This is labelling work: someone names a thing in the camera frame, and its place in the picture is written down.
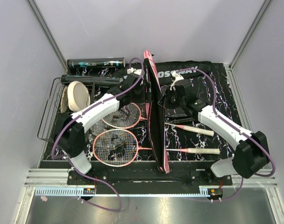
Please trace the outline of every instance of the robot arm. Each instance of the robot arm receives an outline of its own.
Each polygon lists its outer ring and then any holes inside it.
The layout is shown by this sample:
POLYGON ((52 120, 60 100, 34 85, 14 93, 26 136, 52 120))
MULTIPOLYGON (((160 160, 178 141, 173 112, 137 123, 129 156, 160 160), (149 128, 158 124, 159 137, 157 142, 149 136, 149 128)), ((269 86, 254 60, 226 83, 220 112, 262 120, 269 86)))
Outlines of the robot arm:
POLYGON ((131 102, 144 103, 145 84, 143 83, 142 79, 140 83, 127 94, 123 94, 117 98, 105 101, 105 99, 116 96, 132 86, 139 78, 141 72, 142 70, 137 70, 128 74, 127 78, 122 83, 109 89, 101 99, 94 102, 87 108, 79 112, 72 113, 71 115, 67 113, 58 115, 54 128, 54 135, 52 136, 54 141, 57 139, 57 136, 61 133, 63 128, 71 120, 75 119, 79 115, 81 116, 63 133, 58 142, 60 149, 70 158, 72 164, 81 173, 86 174, 92 167, 84 152, 86 145, 85 133, 91 128, 91 126, 106 115, 119 110, 124 105, 127 105, 131 102))
POLYGON ((235 151, 234 157, 218 160, 210 167, 215 177, 239 174, 244 178, 250 178, 269 163, 269 159, 261 149, 245 136, 253 138, 269 153, 266 136, 262 132, 252 133, 218 110, 214 111, 212 105, 196 97, 189 80, 182 79, 178 74, 173 76, 175 81, 170 89, 167 89, 160 104, 166 108, 182 107, 188 116, 213 129, 235 151))

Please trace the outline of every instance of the white bowl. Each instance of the white bowl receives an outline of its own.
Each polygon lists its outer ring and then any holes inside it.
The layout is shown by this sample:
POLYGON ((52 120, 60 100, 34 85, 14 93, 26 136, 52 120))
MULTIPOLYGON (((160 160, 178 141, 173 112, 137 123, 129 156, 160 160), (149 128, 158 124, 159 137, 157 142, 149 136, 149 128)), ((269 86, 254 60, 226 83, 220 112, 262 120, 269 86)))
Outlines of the white bowl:
POLYGON ((74 112, 79 112, 90 105, 89 91, 79 81, 74 81, 68 85, 67 97, 68 107, 74 112))

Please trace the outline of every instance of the racket handle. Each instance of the racket handle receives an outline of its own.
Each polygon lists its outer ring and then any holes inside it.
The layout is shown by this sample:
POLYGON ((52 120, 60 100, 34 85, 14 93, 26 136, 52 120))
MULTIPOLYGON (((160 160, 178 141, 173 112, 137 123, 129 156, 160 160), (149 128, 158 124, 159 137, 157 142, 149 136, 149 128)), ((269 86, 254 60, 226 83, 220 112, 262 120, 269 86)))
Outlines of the racket handle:
POLYGON ((201 154, 220 154, 218 148, 188 148, 188 153, 201 153, 201 154))
POLYGON ((201 154, 220 154, 218 148, 182 148, 182 149, 166 149, 167 151, 180 151, 183 153, 201 153, 201 154))
POLYGON ((177 127, 189 131, 189 132, 195 132, 195 133, 199 133, 199 134, 205 134, 205 135, 209 135, 209 136, 213 136, 214 132, 210 131, 210 130, 205 130, 205 129, 201 129, 201 128, 197 128, 197 127, 191 127, 191 126, 187 126, 187 125, 177 125, 177 127))

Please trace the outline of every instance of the racket strings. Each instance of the racket strings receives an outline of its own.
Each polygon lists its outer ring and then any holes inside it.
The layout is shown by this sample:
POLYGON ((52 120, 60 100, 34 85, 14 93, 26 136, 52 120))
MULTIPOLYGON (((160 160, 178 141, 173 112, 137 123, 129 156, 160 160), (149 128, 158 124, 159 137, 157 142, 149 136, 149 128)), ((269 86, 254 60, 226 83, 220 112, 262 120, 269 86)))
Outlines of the racket strings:
POLYGON ((116 128, 131 127, 139 122, 140 108, 135 104, 128 104, 103 118, 103 121, 116 128))
POLYGON ((102 122, 102 120, 99 120, 96 122, 88 131, 88 141, 91 145, 93 145, 93 142, 96 138, 96 136, 100 135, 102 132, 107 131, 106 124, 102 122))
POLYGON ((134 159, 137 153, 137 141, 130 133, 111 130, 97 137, 93 152, 105 164, 121 166, 134 159))

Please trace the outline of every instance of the metal wire basket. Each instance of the metal wire basket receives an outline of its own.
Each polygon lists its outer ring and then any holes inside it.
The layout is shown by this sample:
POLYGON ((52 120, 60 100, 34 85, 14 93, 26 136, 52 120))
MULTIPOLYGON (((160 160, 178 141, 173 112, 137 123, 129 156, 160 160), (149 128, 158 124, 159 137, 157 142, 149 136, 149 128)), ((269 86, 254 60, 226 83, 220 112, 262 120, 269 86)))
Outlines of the metal wire basket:
MULTIPOLYGON (((81 79, 85 79, 82 82, 88 89, 90 95, 90 104, 94 101, 95 92, 95 81, 94 77, 78 77, 77 80, 81 82, 81 79)), ((67 81, 63 77, 58 77, 53 80, 52 87, 50 90, 49 98, 45 104, 43 111, 43 116, 38 128, 37 137, 46 142, 53 143, 52 135, 53 130, 56 125, 58 114, 60 114, 60 104, 64 87, 68 86, 71 81, 67 81)), ((66 113, 71 114, 69 108, 67 108, 66 113)))

